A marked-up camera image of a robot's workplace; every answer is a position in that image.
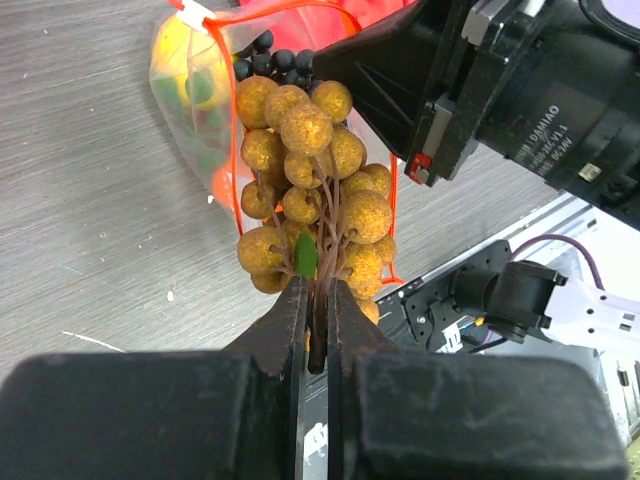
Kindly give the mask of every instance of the plastic bag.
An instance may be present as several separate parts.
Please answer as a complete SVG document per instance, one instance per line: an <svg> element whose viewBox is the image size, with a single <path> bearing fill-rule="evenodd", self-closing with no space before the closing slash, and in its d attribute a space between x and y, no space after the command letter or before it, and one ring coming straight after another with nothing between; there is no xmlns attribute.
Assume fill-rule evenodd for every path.
<svg viewBox="0 0 640 480"><path fill-rule="evenodd" d="M240 208L242 189L254 175L240 157L244 131L234 108L233 52L244 49L266 29L275 37L273 51L287 48L297 52L323 48L361 28L342 7L322 0L251 1L238 9L214 12L199 31L175 22L180 22L179 14L158 29L150 74L152 89L185 159L215 200L229 209L242 235L262 221L247 217ZM172 38L181 40L169 42ZM173 52L167 46L158 49L162 42L178 47ZM167 53L160 55L158 50ZM177 98L171 95L172 86L167 87L170 80L179 84ZM392 173L389 201L394 214L393 236L396 159L355 111L348 122L350 130L367 145L367 163L381 163ZM384 278L384 284L389 283L401 283L393 265Z"/></svg>

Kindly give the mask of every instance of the artificial grape bunch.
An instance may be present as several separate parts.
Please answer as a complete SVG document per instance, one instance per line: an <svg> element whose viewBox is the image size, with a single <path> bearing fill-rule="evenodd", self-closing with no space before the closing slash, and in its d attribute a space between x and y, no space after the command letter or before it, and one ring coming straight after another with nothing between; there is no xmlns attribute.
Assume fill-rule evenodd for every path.
<svg viewBox="0 0 640 480"><path fill-rule="evenodd" d="M282 49L272 54L274 41L271 30L266 30L234 55L236 80L241 82L258 75L269 77L278 85L295 85L311 93L320 84L313 75L313 51L302 50L296 55L291 50Z"/></svg>
<svg viewBox="0 0 640 480"><path fill-rule="evenodd" d="M389 234L391 174L384 165L367 164L364 143L343 123L351 109L351 94L334 81L311 95L266 76L237 86L236 111L248 129L241 156L255 176L240 204L247 216L263 220L239 239L238 260L263 293L282 291L294 275L312 279L319 319L311 330L312 353L314 338L316 350L326 345L331 279L345 280L377 324L373 297L396 253ZM324 361L321 351L316 355Z"/></svg>

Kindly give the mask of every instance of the floor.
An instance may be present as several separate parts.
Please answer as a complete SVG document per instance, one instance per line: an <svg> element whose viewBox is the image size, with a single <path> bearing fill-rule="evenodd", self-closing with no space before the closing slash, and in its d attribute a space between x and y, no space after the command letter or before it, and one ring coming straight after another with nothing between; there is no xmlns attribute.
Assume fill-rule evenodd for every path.
<svg viewBox="0 0 640 480"><path fill-rule="evenodd" d="M0 379L50 351L219 348L265 312L227 214L148 85L163 0L5 0L0 18ZM555 197L480 150L401 179L398 273L423 273Z"/></svg>

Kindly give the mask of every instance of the purple cable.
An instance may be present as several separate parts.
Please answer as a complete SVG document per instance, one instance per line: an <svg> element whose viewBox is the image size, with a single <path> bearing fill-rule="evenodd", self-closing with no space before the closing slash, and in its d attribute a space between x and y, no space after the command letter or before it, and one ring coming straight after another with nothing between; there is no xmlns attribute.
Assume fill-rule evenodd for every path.
<svg viewBox="0 0 640 480"><path fill-rule="evenodd" d="M598 267L596 266L596 262L593 259L593 257L591 256L591 254L589 253L589 251L580 242L578 242L577 240L575 240L575 239L573 239L571 237L567 237L566 235L556 235L554 233L549 233L549 234L546 234L546 235L540 235L538 237L534 237L534 238L532 238L530 240L527 240L522 245L520 245L518 248L516 248L516 250L511 254L511 258L509 260L511 260L511 261L515 260L515 258L518 255L520 255L522 252L527 250L532 245L534 245L534 244L536 244L538 242L544 242L544 241L549 241L549 240L552 240L552 241L555 240L555 241L558 241L558 242L565 242L565 243L568 243L569 245L573 246L577 250L580 250L580 253L582 253L582 255L584 256L585 260L587 261L587 264L589 265L589 270L591 270L591 275L593 275L593 281L596 284L596 287L599 288L600 290L604 290L604 285L602 284L602 277L600 276L600 272L598 271Z"/></svg>

